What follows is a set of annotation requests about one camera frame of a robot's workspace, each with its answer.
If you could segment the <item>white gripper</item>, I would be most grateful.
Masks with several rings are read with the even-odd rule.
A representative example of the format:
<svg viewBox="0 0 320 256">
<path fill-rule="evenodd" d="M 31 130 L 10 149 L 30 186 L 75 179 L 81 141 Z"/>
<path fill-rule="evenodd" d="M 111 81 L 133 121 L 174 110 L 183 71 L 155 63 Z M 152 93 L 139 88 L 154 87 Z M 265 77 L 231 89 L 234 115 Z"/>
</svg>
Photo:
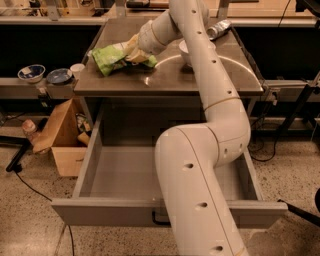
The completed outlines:
<svg viewBox="0 0 320 256">
<path fill-rule="evenodd" d="M 144 24 L 137 34 L 128 41 L 116 43 L 116 50 L 128 54 L 125 59 L 132 63 L 147 61 L 149 54 L 158 55 L 174 40 L 181 38 L 181 32 L 175 24 L 170 12 L 166 10 L 154 20 Z"/>
</svg>

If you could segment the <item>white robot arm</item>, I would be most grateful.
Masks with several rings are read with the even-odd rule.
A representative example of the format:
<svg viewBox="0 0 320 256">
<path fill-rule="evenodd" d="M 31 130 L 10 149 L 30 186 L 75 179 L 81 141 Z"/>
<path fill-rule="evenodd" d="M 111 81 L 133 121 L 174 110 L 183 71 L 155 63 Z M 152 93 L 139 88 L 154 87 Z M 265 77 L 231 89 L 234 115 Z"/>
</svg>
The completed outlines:
<svg viewBox="0 0 320 256">
<path fill-rule="evenodd" d="M 159 54 L 175 39 L 187 45 L 206 117 L 163 132 L 155 166 L 179 254 L 249 256 L 215 175 L 241 156 L 250 140 L 243 103 L 210 42 L 202 0 L 169 0 L 169 9 L 143 25 L 131 54 Z"/>
</svg>

